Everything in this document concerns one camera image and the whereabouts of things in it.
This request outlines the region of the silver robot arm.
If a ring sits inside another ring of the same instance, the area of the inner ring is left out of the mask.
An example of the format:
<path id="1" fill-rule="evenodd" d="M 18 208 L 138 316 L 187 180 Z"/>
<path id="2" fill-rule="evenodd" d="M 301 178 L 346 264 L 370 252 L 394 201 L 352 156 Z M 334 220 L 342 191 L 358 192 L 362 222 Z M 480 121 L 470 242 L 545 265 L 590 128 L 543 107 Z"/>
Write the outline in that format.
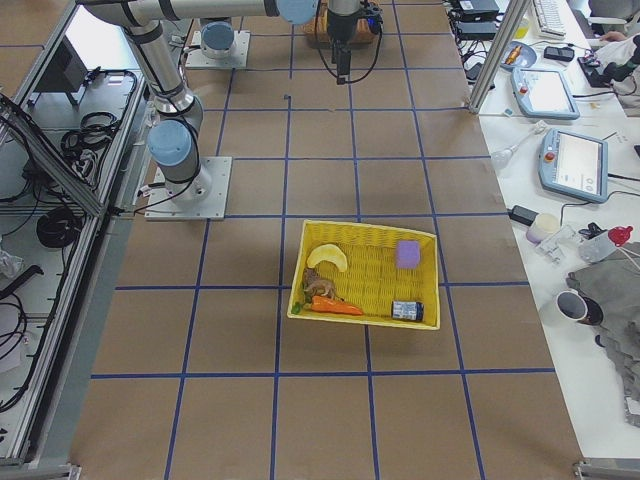
<path id="1" fill-rule="evenodd" d="M 99 20 L 120 27 L 154 95 L 155 108 L 165 117 L 180 116 L 194 106 L 195 95 L 186 86 L 180 69 L 172 64 L 161 22 L 184 19 L 217 19 L 265 16 L 281 17 L 294 25 L 318 19 L 319 1 L 81 1 Z M 381 9 L 369 1 L 329 1 L 327 35 L 332 75 L 345 84 L 350 74 L 350 42 L 358 23 L 365 21 L 370 31 L 382 34 Z"/>
<path id="2" fill-rule="evenodd" d="M 211 59 L 228 57 L 235 41 L 231 18 L 201 18 L 200 22 L 200 46 L 204 56 Z"/>

